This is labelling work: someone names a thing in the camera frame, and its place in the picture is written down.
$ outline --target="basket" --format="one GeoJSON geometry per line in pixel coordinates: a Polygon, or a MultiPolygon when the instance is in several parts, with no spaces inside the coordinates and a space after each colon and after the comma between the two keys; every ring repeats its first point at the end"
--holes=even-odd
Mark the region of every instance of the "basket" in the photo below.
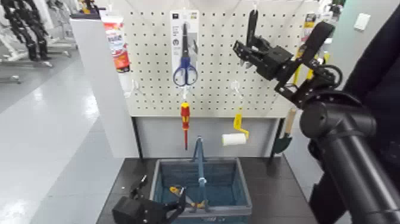
{"type": "MultiPolygon", "coordinates": [[[[187,207],[173,223],[247,223],[252,203],[239,159],[207,158],[202,164],[209,211],[193,212],[192,207],[187,207]]],[[[169,191],[170,186],[176,185],[186,187],[186,195],[194,202],[204,200],[199,186],[199,164],[193,159],[158,160],[150,200],[176,201],[177,196],[169,191]]]]}

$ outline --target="red screwdriver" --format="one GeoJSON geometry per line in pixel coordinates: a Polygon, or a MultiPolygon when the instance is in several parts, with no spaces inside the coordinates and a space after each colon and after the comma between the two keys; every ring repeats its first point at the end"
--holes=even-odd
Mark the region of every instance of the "red screwdriver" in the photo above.
{"type": "Polygon", "coordinates": [[[182,116],[182,129],[185,133],[185,150],[188,150],[188,130],[189,130],[189,103],[183,102],[180,105],[180,115],[182,116]]]}

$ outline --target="black table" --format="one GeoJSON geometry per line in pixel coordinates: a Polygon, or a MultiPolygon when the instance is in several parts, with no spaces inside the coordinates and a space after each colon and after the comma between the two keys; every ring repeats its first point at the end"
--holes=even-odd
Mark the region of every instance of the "black table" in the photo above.
{"type": "MultiPolygon", "coordinates": [[[[114,224],[111,209],[121,196],[128,196],[130,186],[143,175],[148,184],[143,193],[149,196],[157,159],[125,159],[107,198],[97,224],[114,224]]],[[[253,203],[251,224],[316,224],[313,213],[284,157],[271,164],[267,158],[240,158],[253,203]]]]}

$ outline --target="blue scissors handle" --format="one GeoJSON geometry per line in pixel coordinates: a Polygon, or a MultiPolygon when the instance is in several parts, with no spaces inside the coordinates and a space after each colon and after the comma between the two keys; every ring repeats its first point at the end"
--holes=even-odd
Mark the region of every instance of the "blue scissors handle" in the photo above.
{"type": "Polygon", "coordinates": [[[174,80],[175,85],[177,85],[177,86],[193,85],[197,81],[197,78],[198,78],[198,73],[197,73],[196,68],[194,68],[190,64],[190,57],[182,57],[180,59],[180,66],[176,69],[176,71],[174,72],[174,75],[173,75],[173,80],[174,80]],[[195,74],[195,78],[192,81],[189,80],[189,72],[195,74]],[[178,75],[184,76],[182,82],[177,82],[178,75]]]}

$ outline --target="pegboard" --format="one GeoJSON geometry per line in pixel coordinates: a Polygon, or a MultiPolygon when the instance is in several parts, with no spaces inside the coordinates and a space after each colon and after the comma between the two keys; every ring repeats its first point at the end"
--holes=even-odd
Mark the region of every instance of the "pegboard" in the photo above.
{"type": "MultiPolygon", "coordinates": [[[[183,89],[174,85],[171,71],[170,10],[182,1],[114,1],[122,13],[130,59],[130,75],[137,82],[127,105],[131,116],[180,116],[183,89]]],[[[232,50],[236,40],[245,42],[253,1],[190,1],[199,10],[198,81],[187,101],[192,117],[234,117],[243,106],[244,117],[284,117],[290,102],[277,95],[269,82],[246,69],[232,50]],[[231,90],[237,80],[240,94],[231,90]]],[[[316,1],[260,1],[255,34],[273,46],[296,53],[306,13],[316,11],[316,1]]]]}

